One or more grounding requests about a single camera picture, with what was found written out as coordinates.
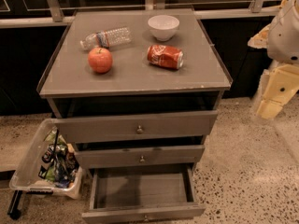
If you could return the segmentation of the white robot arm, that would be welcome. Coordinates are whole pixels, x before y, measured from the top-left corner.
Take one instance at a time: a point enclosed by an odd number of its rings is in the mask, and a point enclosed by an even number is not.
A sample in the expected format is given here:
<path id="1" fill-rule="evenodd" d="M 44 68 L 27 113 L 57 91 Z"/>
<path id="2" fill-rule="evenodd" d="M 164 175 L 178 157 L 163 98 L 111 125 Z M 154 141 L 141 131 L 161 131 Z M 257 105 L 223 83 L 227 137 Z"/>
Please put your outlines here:
<path id="1" fill-rule="evenodd" d="M 276 65 L 264 71 L 261 102 L 256 114 L 273 119 L 299 90 L 299 0 L 283 0 L 279 13 L 248 46 L 267 49 Z"/>

